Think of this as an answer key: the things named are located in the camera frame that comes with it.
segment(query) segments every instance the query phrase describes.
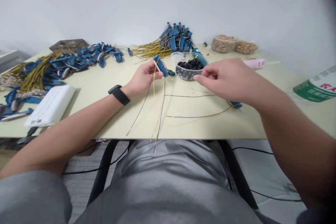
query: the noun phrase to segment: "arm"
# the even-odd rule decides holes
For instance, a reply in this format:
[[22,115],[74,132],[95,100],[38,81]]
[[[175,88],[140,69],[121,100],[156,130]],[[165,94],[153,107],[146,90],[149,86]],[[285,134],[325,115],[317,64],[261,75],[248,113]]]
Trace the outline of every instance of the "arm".
[[[152,82],[154,68],[154,61],[141,65],[121,91],[129,99],[147,91]],[[163,73],[156,71],[155,79],[162,77]],[[68,160],[76,155],[122,106],[111,94],[65,118],[22,148],[1,170],[0,179],[32,170],[48,170],[60,175]]]
[[307,206],[323,205],[333,188],[336,142],[311,122],[280,89],[240,59],[207,65],[194,79],[218,96],[246,103],[261,116],[283,172]]

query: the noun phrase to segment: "hand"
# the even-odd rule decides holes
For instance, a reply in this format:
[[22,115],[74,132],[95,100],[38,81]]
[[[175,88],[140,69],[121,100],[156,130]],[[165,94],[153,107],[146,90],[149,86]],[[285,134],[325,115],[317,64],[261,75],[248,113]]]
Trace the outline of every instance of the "hand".
[[223,99],[251,106],[262,104],[268,95],[274,96],[280,91],[239,58],[206,65],[202,74],[195,75],[194,80]]
[[[136,70],[133,78],[130,80],[130,82],[123,86],[121,90],[124,92],[124,94],[129,98],[132,99],[134,96],[137,96],[141,94],[142,92],[146,92],[153,82],[153,73],[155,70],[155,62],[154,60],[151,60],[145,64],[142,64],[139,66],[139,68]],[[156,68],[155,70],[155,80],[156,79],[162,79],[163,73]]]

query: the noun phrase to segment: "forearm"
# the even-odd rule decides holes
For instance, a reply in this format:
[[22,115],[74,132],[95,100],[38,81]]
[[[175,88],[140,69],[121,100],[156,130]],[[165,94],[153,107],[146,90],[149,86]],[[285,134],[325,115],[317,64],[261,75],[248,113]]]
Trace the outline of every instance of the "forearm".
[[20,150],[3,168],[0,178],[30,170],[60,174],[68,160],[83,149],[122,106],[113,95],[108,95],[65,118]]
[[332,189],[336,142],[280,90],[256,109],[280,167],[307,205],[322,203]]

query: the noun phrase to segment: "beige table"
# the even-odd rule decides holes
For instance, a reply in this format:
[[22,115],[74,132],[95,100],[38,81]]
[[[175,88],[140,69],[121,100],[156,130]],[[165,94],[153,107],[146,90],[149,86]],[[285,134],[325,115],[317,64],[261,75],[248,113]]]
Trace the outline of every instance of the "beige table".
[[[199,45],[201,52],[209,62],[215,62],[224,58],[240,57],[245,55],[238,53],[211,54],[207,48]],[[30,59],[36,60],[38,57],[49,54],[47,50]],[[253,55],[256,58],[268,58],[261,52]],[[90,67],[89,70],[75,73],[67,78],[65,82],[74,86],[77,91],[72,98],[64,117],[69,116],[91,103],[107,95],[107,91],[116,84],[125,85],[133,76],[134,72],[141,64],[136,64],[140,60],[125,53],[123,63],[117,63],[112,57],[107,57],[106,67],[100,68],[98,65]],[[175,71],[171,58],[166,59],[165,63],[169,69]],[[270,65],[259,70],[258,73],[274,83],[282,90],[289,90],[305,79],[293,73],[282,64]],[[201,96],[211,93],[206,88],[200,86],[195,81],[184,81],[175,77],[167,77],[166,94],[177,96]],[[2,92],[0,103],[4,103]],[[113,139],[148,139],[154,133],[158,120],[160,108],[163,99],[163,80],[155,81],[155,97],[153,94],[153,85],[144,107],[130,130],[145,95],[136,97],[123,109],[121,109],[97,134],[97,138]],[[35,108],[34,104],[24,104],[23,110],[28,107]],[[257,111],[244,104],[241,109],[230,109],[223,114],[215,117],[198,120],[192,123],[196,118],[171,118],[166,116],[186,116],[199,117],[219,113],[229,107],[227,101],[217,96],[205,96],[198,98],[173,97],[166,96],[163,106],[161,121],[160,139],[265,139],[266,134],[261,124],[261,119]],[[316,104],[304,109],[304,113],[323,130],[331,136],[336,137],[336,99]],[[0,122],[0,137],[24,137],[28,128],[23,126],[25,118],[9,122]]]

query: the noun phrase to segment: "smartwatch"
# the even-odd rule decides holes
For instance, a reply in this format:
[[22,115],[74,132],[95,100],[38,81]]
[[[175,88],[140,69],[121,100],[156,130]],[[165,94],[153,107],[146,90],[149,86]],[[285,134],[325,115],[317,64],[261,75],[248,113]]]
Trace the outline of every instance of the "smartwatch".
[[121,85],[116,85],[111,88],[108,93],[114,95],[124,106],[129,103],[131,100],[120,90]]

